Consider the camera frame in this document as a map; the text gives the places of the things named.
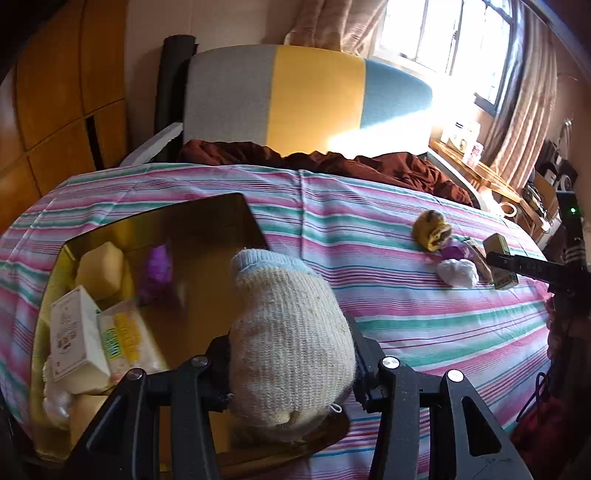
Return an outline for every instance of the yellow stripe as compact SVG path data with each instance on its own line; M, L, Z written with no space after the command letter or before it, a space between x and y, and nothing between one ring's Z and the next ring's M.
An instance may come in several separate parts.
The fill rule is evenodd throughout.
M364 89L365 62L360 57L277 47L267 146L281 155L325 153L332 138L359 130Z

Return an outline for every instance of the white knitted sock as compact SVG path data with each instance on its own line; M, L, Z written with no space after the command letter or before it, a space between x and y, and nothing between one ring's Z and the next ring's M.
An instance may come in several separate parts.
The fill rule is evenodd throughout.
M273 439L316 428L355 378L347 321L304 262L266 250L234 257L244 314L230 329L232 412Z

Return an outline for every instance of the yellow toy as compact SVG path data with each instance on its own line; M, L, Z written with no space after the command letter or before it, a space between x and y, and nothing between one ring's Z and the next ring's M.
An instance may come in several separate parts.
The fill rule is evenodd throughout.
M423 212L413 225L415 240L430 252L439 250L451 234L452 226L436 210Z

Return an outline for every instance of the striped bed sheet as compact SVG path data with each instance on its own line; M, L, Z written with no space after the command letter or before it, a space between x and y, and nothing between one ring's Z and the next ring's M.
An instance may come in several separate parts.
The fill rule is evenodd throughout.
M134 213L241 192L271 248L300 257L332 286L343 311L386 352L418 371L462 370L510 429L548 368L546 285L520 277L494 290L450 288L411 228L426 209L458 236L503 234L513 254L543 258L516 224L429 194L308 171L255 166L147 164L72 177L23 213L0 239L0 387L28 428L33 334L56 255L68 239ZM366 478L379 416L351 398L349 434L277 475ZM419 478L428 474L428 413L421 411Z

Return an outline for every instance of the gray stripe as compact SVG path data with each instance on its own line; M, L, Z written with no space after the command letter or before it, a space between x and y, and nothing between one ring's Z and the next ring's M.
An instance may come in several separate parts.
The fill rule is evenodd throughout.
M191 59L183 140L267 143L275 45L216 48Z

